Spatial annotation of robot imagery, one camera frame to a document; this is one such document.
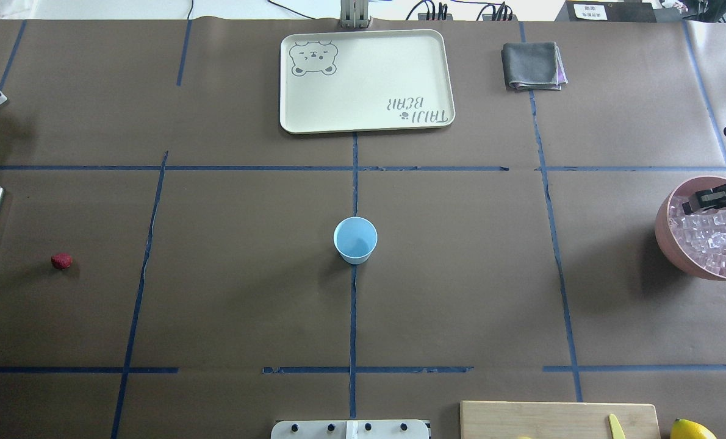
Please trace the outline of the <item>red strawberry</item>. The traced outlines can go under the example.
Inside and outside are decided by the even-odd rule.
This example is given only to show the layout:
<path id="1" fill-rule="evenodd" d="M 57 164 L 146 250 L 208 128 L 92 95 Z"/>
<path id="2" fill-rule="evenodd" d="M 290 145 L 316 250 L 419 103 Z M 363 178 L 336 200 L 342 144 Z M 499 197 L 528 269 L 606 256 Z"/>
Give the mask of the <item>red strawberry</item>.
<path id="1" fill-rule="evenodd" d="M 72 266 L 73 256 L 64 252 L 56 253 L 51 256 L 51 264 L 54 269 L 65 270 Z"/>

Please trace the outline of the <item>pink bowl of ice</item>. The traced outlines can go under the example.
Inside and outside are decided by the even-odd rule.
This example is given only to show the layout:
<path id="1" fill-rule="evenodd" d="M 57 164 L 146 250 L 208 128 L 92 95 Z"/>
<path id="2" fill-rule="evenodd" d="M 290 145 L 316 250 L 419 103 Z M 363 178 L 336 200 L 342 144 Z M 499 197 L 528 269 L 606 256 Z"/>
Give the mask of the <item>pink bowl of ice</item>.
<path id="1" fill-rule="evenodd" d="M 659 249 L 692 277 L 726 281 L 726 207 L 691 215 L 683 208 L 696 192 L 724 184 L 724 177 L 686 180 L 667 195 L 656 215 L 654 234 Z"/>

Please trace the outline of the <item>light blue plastic cup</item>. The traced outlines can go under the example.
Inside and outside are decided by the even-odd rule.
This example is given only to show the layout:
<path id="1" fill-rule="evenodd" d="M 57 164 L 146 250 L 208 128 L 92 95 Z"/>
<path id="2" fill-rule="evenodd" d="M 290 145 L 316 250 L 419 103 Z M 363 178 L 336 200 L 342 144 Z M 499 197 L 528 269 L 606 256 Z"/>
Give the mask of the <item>light blue plastic cup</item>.
<path id="1" fill-rule="evenodd" d="M 378 244 L 379 234 L 371 221 L 352 216 L 336 225 L 332 241 L 341 258 L 357 266 L 371 256 Z"/>

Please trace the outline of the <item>dark grey folded cloth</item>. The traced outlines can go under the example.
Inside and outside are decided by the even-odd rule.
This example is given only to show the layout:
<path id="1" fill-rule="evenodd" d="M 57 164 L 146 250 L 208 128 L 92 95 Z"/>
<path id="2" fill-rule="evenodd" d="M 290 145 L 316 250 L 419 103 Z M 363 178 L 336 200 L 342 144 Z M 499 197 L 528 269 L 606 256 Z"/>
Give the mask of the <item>dark grey folded cloth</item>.
<path id="1" fill-rule="evenodd" d="M 554 41 L 505 43 L 501 58 L 505 83 L 516 91 L 560 91 L 569 83 Z"/>

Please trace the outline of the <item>yellow lemon outer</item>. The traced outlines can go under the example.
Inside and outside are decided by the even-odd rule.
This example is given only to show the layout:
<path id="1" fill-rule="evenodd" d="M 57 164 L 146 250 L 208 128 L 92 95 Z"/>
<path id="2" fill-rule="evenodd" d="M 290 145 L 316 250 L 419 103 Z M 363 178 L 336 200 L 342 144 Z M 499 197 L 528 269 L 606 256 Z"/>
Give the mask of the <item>yellow lemon outer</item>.
<path id="1" fill-rule="evenodd" d="M 670 439 L 716 439 L 717 436 L 703 424 L 676 418 L 670 430 Z"/>

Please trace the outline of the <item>wooden cutting board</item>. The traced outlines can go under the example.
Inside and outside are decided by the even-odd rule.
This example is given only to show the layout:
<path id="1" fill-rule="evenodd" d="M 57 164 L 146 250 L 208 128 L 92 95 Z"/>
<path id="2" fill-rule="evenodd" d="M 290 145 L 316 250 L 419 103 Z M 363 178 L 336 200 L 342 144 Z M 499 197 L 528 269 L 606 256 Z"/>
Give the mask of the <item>wooden cutting board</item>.
<path id="1" fill-rule="evenodd" d="M 609 415 L 627 438 L 661 437 L 646 404 L 462 401 L 459 414 L 462 438 L 611 438 Z"/>

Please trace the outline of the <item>cream bear serving tray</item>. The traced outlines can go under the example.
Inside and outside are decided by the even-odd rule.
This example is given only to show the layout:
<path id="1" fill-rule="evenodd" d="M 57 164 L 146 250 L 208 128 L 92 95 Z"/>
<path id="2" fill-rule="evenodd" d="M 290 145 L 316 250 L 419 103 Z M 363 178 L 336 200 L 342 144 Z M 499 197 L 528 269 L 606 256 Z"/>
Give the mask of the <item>cream bear serving tray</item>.
<path id="1" fill-rule="evenodd" d="M 436 30 L 282 39 L 279 122 L 288 133 L 441 128 L 455 116 L 445 42 Z"/>

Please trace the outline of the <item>aluminium frame post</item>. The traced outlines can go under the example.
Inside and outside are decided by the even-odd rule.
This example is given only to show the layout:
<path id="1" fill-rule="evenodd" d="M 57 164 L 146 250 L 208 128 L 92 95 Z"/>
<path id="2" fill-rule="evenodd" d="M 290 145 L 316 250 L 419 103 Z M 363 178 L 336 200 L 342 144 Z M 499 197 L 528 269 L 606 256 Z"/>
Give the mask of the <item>aluminium frame post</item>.
<path id="1" fill-rule="evenodd" d="M 341 0 L 340 26 L 346 29 L 366 29 L 370 25 L 369 0 Z"/>

